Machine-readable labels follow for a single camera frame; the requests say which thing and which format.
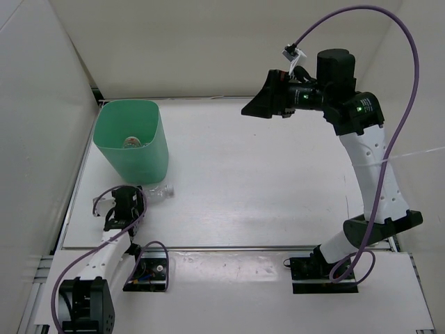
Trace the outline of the clear Pepsi label bottle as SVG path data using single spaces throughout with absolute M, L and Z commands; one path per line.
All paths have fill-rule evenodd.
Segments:
M 136 149 L 148 146 L 151 141 L 141 141 L 136 136 L 128 136 L 124 139 L 122 149 Z

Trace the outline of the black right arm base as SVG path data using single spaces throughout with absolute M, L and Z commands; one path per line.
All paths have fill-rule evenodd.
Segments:
M 293 294 L 356 294 L 355 274 L 340 283 L 332 283 L 329 273 L 332 265 L 319 265 L 311 257 L 289 257 L 283 265 L 291 271 Z

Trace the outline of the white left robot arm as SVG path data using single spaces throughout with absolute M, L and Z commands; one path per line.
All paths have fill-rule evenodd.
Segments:
M 92 215 L 104 217 L 98 246 L 68 264 L 51 291 L 57 333 L 112 333 L 115 321 L 110 281 L 120 259 L 128 275 L 124 286 L 152 279 L 134 243 L 149 205 L 174 195 L 162 184 L 169 152 L 159 106 L 150 100 L 115 100 L 103 105 L 94 145 L 123 179 L 94 198 Z

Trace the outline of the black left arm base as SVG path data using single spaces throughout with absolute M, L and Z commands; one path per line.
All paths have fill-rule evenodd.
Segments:
M 124 285 L 124 292 L 166 292 L 169 283 L 169 263 L 162 252 L 145 252 L 135 274 Z

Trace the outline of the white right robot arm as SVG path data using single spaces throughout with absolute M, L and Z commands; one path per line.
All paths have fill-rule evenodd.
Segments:
M 409 208 L 386 153 L 384 116 L 377 97 L 356 89 L 355 57 L 346 49 L 317 55 L 316 76 L 301 65 L 305 54 L 289 46 L 283 51 L 289 71 L 270 70 L 263 87 L 265 116 L 290 117 L 296 109 L 320 111 L 333 126 L 350 158 L 364 211 L 343 223 L 341 232 L 315 247 L 298 263 L 304 279 L 331 278 L 343 258 L 423 223 Z

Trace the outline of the green plastic bin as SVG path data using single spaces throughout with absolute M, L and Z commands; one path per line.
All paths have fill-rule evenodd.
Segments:
M 122 149 L 128 136 L 151 143 L 143 148 Z M 106 103 L 99 113 L 93 142 L 125 182 L 156 184 L 167 174 L 168 145 L 155 102 L 116 100 Z

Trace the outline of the clear white cap bottle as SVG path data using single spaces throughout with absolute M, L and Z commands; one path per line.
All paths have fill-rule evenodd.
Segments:
M 175 196 L 175 190 L 172 185 L 164 184 L 151 187 L 144 187 L 143 192 L 149 204 L 163 202 L 166 199 Z

